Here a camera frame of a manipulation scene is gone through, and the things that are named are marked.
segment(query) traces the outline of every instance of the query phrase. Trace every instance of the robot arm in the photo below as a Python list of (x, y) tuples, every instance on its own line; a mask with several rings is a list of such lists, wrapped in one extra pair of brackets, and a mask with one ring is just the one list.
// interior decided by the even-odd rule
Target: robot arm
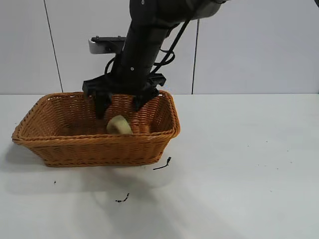
[(83, 83), (86, 96), (94, 96), (97, 118), (103, 118), (112, 94), (133, 95), (133, 107), (138, 111), (159, 92), (165, 77), (156, 71), (165, 63), (179, 37), (161, 63), (151, 71), (163, 41), (181, 22), (213, 16), (226, 1), (221, 0), (130, 0), (132, 22), (127, 37), (93, 37), (92, 53), (115, 53), (113, 67), (105, 74)]

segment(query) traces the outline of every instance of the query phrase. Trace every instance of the yellow object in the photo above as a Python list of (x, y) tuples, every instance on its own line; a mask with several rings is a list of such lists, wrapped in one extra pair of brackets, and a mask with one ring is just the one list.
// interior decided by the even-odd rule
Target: yellow object
[(123, 116), (113, 117), (106, 126), (109, 134), (133, 134), (132, 129)]

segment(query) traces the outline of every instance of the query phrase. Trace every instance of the white table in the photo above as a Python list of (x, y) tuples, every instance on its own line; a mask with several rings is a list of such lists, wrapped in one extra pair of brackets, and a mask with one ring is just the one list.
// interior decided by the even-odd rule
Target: white table
[(181, 134), (134, 168), (47, 168), (11, 143), (39, 97), (0, 96), (0, 238), (319, 238), (319, 95), (175, 96)]

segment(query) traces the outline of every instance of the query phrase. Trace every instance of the black cable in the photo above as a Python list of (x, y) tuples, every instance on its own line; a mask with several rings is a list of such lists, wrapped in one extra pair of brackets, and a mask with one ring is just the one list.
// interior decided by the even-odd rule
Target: black cable
[(117, 202), (117, 203), (123, 203), (123, 202), (125, 202), (128, 198), (129, 198), (129, 193), (126, 195), (126, 198), (124, 199), (124, 200), (115, 200), (115, 202)]
[[(169, 51), (162, 50), (162, 49), (160, 49), (160, 51), (161, 51), (161, 52), (164, 52), (164, 53), (169, 53)], [(164, 63), (155, 62), (154, 65), (155, 65), (155, 66), (159, 66), (159, 65), (160, 65), (160, 66), (166, 66), (166, 65), (172, 63), (173, 60), (175, 60), (175, 57), (176, 57), (176, 56), (175, 56), (175, 53), (174, 53), (173, 51), (172, 51), (170, 54), (172, 55), (172, 57), (171, 57), (169, 60), (165, 61)]]
[(112, 64), (112, 62), (113, 62), (114, 60), (115, 60), (115, 57), (113, 57), (113, 58), (108, 62), (108, 64), (106, 65), (106, 67), (105, 67), (105, 72), (104, 72), (105, 75), (108, 73), (108, 70), (109, 70), (109, 68), (110, 68), (110, 65)]
[(153, 168), (153, 170), (158, 170), (158, 169), (166, 168), (166, 167), (168, 166), (168, 164), (169, 164), (170, 160), (171, 160), (171, 157), (168, 157), (168, 159), (167, 159), (167, 163), (166, 163), (166, 165), (165, 165), (165, 166), (162, 166), (162, 167), (159, 167), (159, 168)]
[(161, 62), (154, 68), (154, 70), (151, 71), (151, 74), (155, 74), (161, 68), (161, 66), (163, 66), (163, 64), (166, 62), (166, 60), (169, 58), (169, 56), (172, 54), (174, 48), (176, 47), (176, 45), (177, 45), (178, 41), (180, 40), (181, 36), (183, 35), (183, 33), (184, 33), (186, 27), (188, 26), (189, 22), (195, 16), (197, 10), (200, 8), (200, 6), (203, 4), (204, 1), (205, 0), (197, 2), (192, 15), (184, 22), (184, 24), (181, 27), (181, 29), (179, 30), (176, 38), (174, 39), (172, 45), (170, 46), (169, 50), (167, 51), (167, 54), (163, 57)]

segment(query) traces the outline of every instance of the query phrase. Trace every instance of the woven basket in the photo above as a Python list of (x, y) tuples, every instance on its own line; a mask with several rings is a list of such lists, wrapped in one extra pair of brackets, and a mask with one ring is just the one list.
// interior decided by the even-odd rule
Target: woven basket
[[(110, 135), (107, 122), (123, 115), (133, 135)], [(95, 118), (82, 92), (41, 98), (16, 127), (12, 140), (40, 156), (49, 167), (145, 165), (158, 162), (180, 126), (172, 96), (164, 91), (139, 112), (132, 96), (114, 95), (104, 120)]]

